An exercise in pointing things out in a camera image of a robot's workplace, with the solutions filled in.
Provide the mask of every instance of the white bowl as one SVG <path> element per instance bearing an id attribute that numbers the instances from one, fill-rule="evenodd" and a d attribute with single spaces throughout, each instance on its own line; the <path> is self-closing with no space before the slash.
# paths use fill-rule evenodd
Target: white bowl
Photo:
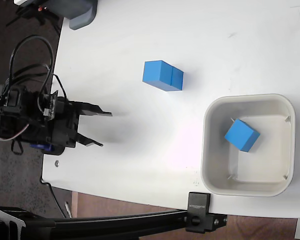
<path id="1" fill-rule="evenodd" d="M 249 152 L 225 139 L 233 120 L 260 133 Z M 219 195 L 272 197 L 282 193 L 294 173 L 296 114 L 280 94 L 226 96 L 204 116 L 201 178 Z"/>

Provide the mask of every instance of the table surface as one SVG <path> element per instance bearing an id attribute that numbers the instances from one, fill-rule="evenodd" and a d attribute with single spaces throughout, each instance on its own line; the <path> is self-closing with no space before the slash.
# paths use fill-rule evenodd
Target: table surface
<path id="1" fill-rule="evenodd" d="M 143 83 L 152 60 L 184 71 L 183 90 Z M 209 210 L 300 218 L 300 0 L 99 0 L 90 25 L 74 31 L 64 20 L 54 72 L 70 100 L 113 117 L 80 117 L 78 131 L 103 147 L 44 156 L 43 179 L 53 186 L 187 209 L 189 192 L 209 193 L 201 158 L 210 103 L 278 93 L 296 112 L 290 186 L 275 197 L 213 194 Z"/>

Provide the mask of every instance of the black cable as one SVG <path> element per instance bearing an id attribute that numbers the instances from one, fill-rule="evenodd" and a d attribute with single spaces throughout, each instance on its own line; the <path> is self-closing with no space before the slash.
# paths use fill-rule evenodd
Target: black cable
<path id="1" fill-rule="evenodd" d="M 14 70 L 13 70 L 13 68 L 14 68 L 14 62 L 15 62 L 15 58 L 16 58 L 16 55 L 17 55 L 19 49 L 20 49 L 25 43 L 27 43 L 28 41 L 34 40 L 34 39 L 41 40 L 41 41 L 47 46 L 48 51 L 49 51 L 49 54 L 50 54 L 50 64 L 49 64 L 49 66 L 48 66 L 48 71 L 47 71 L 47 74 L 46 74 L 46 78 L 45 78 L 45 80 L 44 80 L 44 82 L 43 82 L 43 84 L 42 84 L 42 86 L 41 86 L 40 91 L 39 91 L 39 95 L 43 92 L 43 90 L 44 90 L 44 88 L 45 88 L 45 86 L 46 86 L 46 84 L 47 84 L 47 82 L 48 82 L 48 79 L 49 79 L 49 77 L 50 77 L 50 75 L 51 75 L 51 73 L 52 73 L 52 67 L 53 67 L 54 61 L 55 61 L 55 59 L 54 59 L 54 53 L 53 53 L 53 49 L 52 49 L 51 44 L 48 42 L 48 40 L 47 40 L 46 38 L 44 38 L 44 37 L 42 37 L 42 36 L 38 36 L 38 35 L 30 35 L 30 36 L 24 38 L 23 40 L 21 40 L 21 41 L 17 44 L 17 46 L 15 47 L 15 49 L 12 51 L 12 54 L 11 54 L 11 57 L 10 57 L 10 64 L 9 64 L 9 78 L 8 78 L 7 86 L 6 86 L 6 88 L 4 89 L 4 91 L 3 91 L 3 93 L 2 93 L 2 97 L 4 97 L 4 96 L 8 93 L 8 91 L 9 91 L 11 85 L 13 84 L 13 77 L 14 77 Z"/>
<path id="2" fill-rule="evenodd" d="M 59 83 L 59 85 L 60 85 L 60 87 L 61 87 L 61 89 L 62 89 L 63 96 L 64 96 L 64 98 L 65 98 L 65 102 L 68 101 L 66 91 L 65 91 L 64 87 L 62 86 L 61 81 L 60 81 L 58 75 L 52 74 L 52 76 L 55 76 L 56 80 L 58 81 L 58 83 Z"/>
<path id="3" fill-rule="evenodd" d="M 62 210 L 61 206 L 59 205 L 59 202 L 58 202 L 58 200 L 57 200 L 57 198 L 56 198 L 56 195 L 55 195 L 55 193 L 54 193 L 54 190 L 53 190 L 51 184 L 50 184 L 49 182 L 45 182 L 45 181 L 42 179 L 42 175 L 41 175 L 41 177 L 40 177 L 40 183 L 41 183 L 42 185 L 47 185 L 47 186 L 49 187 L 50 192 L 51 192 L 51 194 L 52 194 L 52 197 L 53 197 L 53 200 L 54 200 L 56 206 L 57 206 L 58 209 L 60 210 L 62 216 L 66 219 L 67 217 L 66 217 L 64 211 Z"/>

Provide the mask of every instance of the metal bracket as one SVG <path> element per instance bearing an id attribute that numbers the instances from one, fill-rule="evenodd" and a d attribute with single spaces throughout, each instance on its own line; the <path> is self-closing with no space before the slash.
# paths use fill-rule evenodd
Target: metal bracket
<path id="1" fill-rule="evenodd" d="M 9 240 L 49 240 L 51 228 L 56 226 L 53 220 L 35 215 L 18 207 L 0 206 L 0 221 L 8 227 L 7 239 Z"/>
<path id="2" fill-rule="evenodd" d="M 209 213 L 209 205 L 209 193 L 189 193 L 185 227 L 187 232 L 204 234 L 227 225 L 227 215 Z"/>

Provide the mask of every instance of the blue cube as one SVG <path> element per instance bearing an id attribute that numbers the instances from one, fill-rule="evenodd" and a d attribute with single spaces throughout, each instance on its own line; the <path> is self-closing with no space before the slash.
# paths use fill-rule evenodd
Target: blue cube
<path id="1" fill-rule="evenodd" d="M 224 137 L 240 151 L 249 152 L 259 136 L 259 132 L 244 121 L 236 119 Z"/>
<path id="2" fill-rule="evenodd" d="M 181 91 L 184 72 L 168 63 L 146 61 L 142 81 L 164 91 Z"/>

